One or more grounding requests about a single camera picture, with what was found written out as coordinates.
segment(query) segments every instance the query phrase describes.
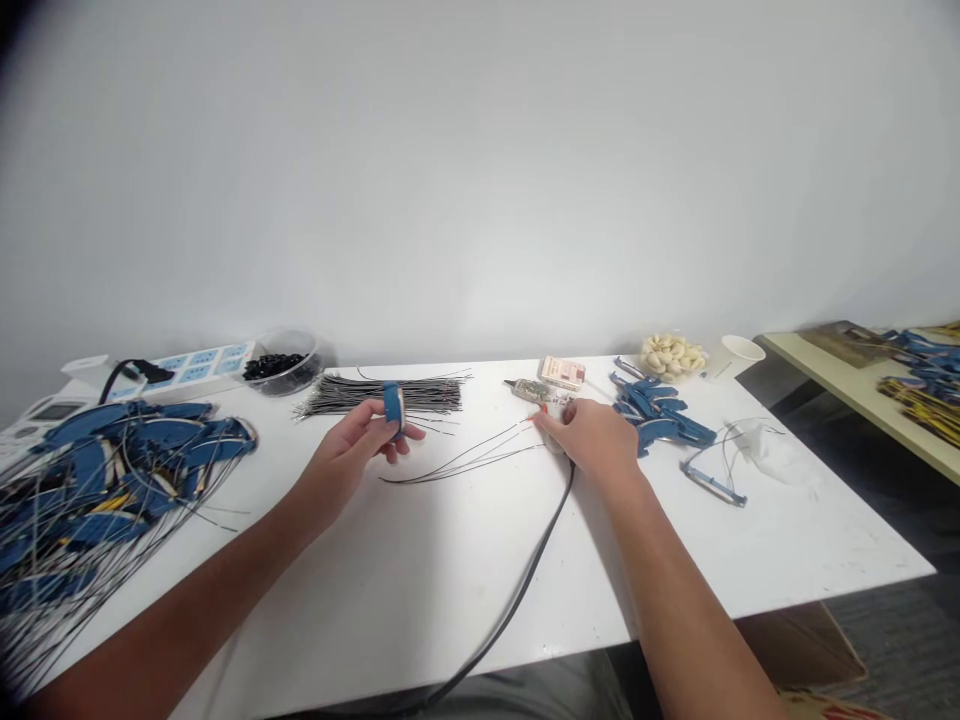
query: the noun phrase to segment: white wall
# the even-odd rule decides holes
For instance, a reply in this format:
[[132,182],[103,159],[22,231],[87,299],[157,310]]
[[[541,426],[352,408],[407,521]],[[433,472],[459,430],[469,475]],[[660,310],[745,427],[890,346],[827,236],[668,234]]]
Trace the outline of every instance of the white wall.
[[0,98],[0,417],[66,360],[960,316],[960,10],[50,3]]

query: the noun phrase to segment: power strip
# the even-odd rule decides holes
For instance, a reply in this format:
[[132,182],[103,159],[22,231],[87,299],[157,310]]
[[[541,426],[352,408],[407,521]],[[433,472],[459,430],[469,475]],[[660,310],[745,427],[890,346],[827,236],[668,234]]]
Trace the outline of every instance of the power strip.
[[[176,374],[169,380],[144,385],[140,397],[149,402],[173,403],[240,387],[243,369],[248,360],[260,354],[258,349],[258,344],[250,340],[239,345],[224,345],[151,360],[154,365]],[[121,375],[107,396],[107,401],[129,400],[136,396],[138,390],[139,383]]]

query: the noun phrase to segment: wooden table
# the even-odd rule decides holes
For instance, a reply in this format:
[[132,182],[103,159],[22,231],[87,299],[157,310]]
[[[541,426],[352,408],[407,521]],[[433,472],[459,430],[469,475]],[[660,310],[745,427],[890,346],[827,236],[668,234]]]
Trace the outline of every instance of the wooden table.
[[[877,392],[877,383],[881,378],[887,375],[909,376],[906,365],[894,360],[884,360],[858,370],[796,333],[762,335],[760,341],[820,388],[838,397],[894,440],[960,485],[960,449],[902,415],[898,402]],[[796,395],[788,396],[783,402],[796,405],[799,400],[809,397],[809,387],[801,387]]]

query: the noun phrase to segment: white paper cup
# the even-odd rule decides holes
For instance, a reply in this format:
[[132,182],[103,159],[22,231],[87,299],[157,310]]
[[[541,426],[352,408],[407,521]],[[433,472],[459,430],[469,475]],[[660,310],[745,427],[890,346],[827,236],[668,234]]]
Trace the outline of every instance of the white paper cup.
[[763,348],[739,335],[724,335],[710,353],[700,377],[711,382],[733,380],[767,356]]

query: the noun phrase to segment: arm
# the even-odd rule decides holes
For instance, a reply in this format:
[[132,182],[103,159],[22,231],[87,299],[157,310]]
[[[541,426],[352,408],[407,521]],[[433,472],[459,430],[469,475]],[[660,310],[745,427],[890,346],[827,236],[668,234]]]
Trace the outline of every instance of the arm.
[[592,400],[576,400],[565,419],[536,416],[600,491],[665,717],[785,719],[776,691],[637,466],[636,430]]
[[[391,463],[396,423],[367,400],[323,438],[300,479],[259,522],[194,570],[30,701],[37,717],[166,718],[210,659],[296,557],[346,506],[367,462]],[[404,431],[423,439],[423,430]]]

